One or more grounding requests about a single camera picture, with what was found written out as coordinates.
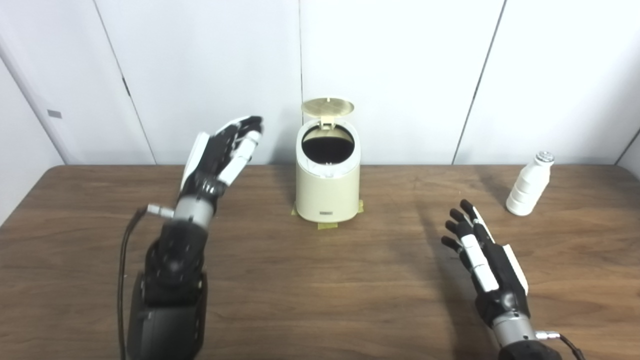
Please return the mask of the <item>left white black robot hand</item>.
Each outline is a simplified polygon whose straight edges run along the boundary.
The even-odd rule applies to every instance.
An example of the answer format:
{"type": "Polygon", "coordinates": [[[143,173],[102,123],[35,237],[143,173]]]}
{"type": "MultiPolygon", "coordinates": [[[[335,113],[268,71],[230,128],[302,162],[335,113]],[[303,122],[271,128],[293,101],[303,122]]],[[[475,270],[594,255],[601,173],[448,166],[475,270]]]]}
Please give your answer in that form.
{"type": "Polygon", "coordinates": [[[229,121],[214,134],[200,132],[183,169],[179,198],[193,196],[214,203],[249,164],[262,139],[263,117],[229,121]]]}

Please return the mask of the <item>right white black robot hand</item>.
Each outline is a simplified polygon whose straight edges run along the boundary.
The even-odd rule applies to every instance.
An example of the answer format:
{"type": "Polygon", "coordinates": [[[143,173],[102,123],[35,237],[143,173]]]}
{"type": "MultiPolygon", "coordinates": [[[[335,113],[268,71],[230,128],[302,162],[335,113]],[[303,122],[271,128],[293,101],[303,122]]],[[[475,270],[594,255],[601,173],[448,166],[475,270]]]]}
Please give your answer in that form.
{"type": "Polygon", "coordinates": [[[455,237],[444,235],[441,243],[457,253],[470,273],[480,319],[492,327],[505,313],[530,318],[528,283],[511,246],[495,242],[479,210],[467,199],[461,199],[449,216],[445,227],[455,237]]]}

